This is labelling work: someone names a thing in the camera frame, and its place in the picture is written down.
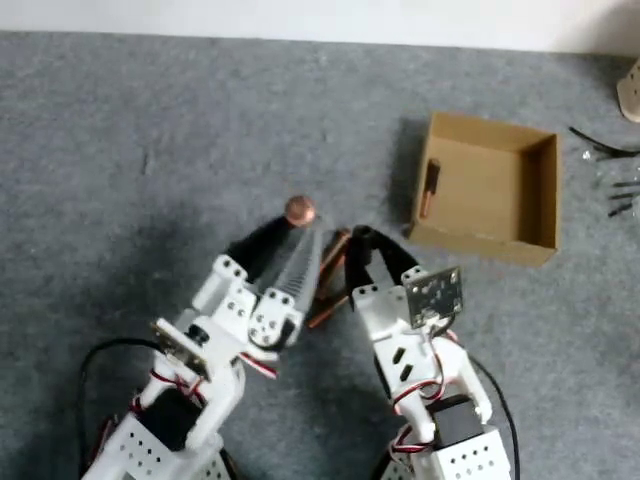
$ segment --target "copper pipe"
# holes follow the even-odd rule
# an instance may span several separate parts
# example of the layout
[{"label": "copper pipe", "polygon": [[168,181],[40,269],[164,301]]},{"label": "copper pipe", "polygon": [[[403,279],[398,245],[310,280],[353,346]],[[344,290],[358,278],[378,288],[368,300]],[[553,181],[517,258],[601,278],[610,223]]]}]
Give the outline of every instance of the copper pipe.
[{"label": "copper pipe", "polygon": [[334,279],[340,268],[344,265],[345,253],[346,247],[343,247],[342,250],[340,250],[340,252],[338,253],[338,257],[334,258],[333,263],[331,263],[322,273],[315,294],[315,297],[317,299],[324,300],[325,298],[327,298],[331,281]]},{"label": "copper pipe", "polygon": [[420,207],[420,216],[427,218],[429,216],[429,207],[431,206],[431,192],[424,192],[422,195],[422,205]]},{"label": "copper pipe", "polygon": [[322,273],[331,264],[331,262],[335,260],[340,253],[340,250],[342,250],[342,247],[346,245],[350,238],[351,231],[348,228],[341,228],[336,232],[333,242],[329,245],[322,257],[320,273]]},{"label": "copper pipe", "polygon": [[318,325],[324,323],[333,312],[340,308],[347,300],[349,296],[346,293],[340,294],[335,300],[331,301],[326,308],[316,313],[309,321],[309,328],[316,328]]},{"label": "copper pipe", "polygon": [[289,223],[295,227],[305,227],[316,217],[316,207],[306,195],[291,197],[284,208]]},{"label": "copper pipe", "polygon": [[420,216],[427,218],[431,200],[438,189],[438,179],[440,178],[440,162],[435,158],[429,160],[427,164],[427,176],[424,183],[424,193],[422,194],[422,204],[420,205]]}]

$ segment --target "copper ball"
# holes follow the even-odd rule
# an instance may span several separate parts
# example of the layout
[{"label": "copper ball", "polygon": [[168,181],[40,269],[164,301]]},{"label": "copper ball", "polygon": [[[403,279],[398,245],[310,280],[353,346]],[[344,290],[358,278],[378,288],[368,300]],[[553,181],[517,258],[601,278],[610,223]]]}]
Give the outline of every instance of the copper ball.
[{"label": "copper ball", "polygon": [[305,195],[291,197],[284,209],[286,219],[296,227],[310,225],[316,217],[316,207],[311,199]]}]

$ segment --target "open cardboard box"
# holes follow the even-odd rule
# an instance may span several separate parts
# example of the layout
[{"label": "open cardboard box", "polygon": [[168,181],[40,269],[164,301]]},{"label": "open cardboard box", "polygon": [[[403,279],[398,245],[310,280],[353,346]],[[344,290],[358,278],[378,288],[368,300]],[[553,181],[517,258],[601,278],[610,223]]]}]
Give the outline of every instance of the open cardboard box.
[{"label": "open cardboard box", "polygon": [[[430,159],[441,168],[423,218]],[[409,239],[542,265],[560,246],[561,185],[557,134],[437,112],[420,164]]]}]

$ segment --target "white wall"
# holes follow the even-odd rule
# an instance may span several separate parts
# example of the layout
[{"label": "white wall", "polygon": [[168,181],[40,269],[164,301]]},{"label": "white wall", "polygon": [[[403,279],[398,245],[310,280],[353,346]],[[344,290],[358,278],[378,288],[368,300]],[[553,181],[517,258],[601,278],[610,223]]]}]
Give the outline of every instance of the white wall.
[{"label": "white wall", "polygon": [[640,0],[0,0],[0,29],[640,56]]}]

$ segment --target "white robotic arm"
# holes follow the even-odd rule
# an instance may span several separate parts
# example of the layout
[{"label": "white robotic arm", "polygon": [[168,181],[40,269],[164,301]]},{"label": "white robotic arm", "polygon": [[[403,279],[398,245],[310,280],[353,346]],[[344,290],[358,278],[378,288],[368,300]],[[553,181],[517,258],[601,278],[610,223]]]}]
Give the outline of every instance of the white robotic arm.
[{"label": "white robotic arm", "polygon": [[242,363],[275,376],[263,362],[296,340],[320,271],[323,232],[312,224],[274,285],[256,291],[293,228],[279,217],[232,245],[175,324],[154,324],[161,351],[149,382],[84,480],[237,478],[218,430],[243,396]]},{"label": "white robotic arm", "polygon": [[[382,289],[367,273],[373,250],[395,286]],[[408,421],[374,478],[510,480],[500,434],[487,423],[489,397],[448,332],[462,310],[459,270],[429,275],[395,242],[361,226],[347,249],[345,276],[390,403]]]}]

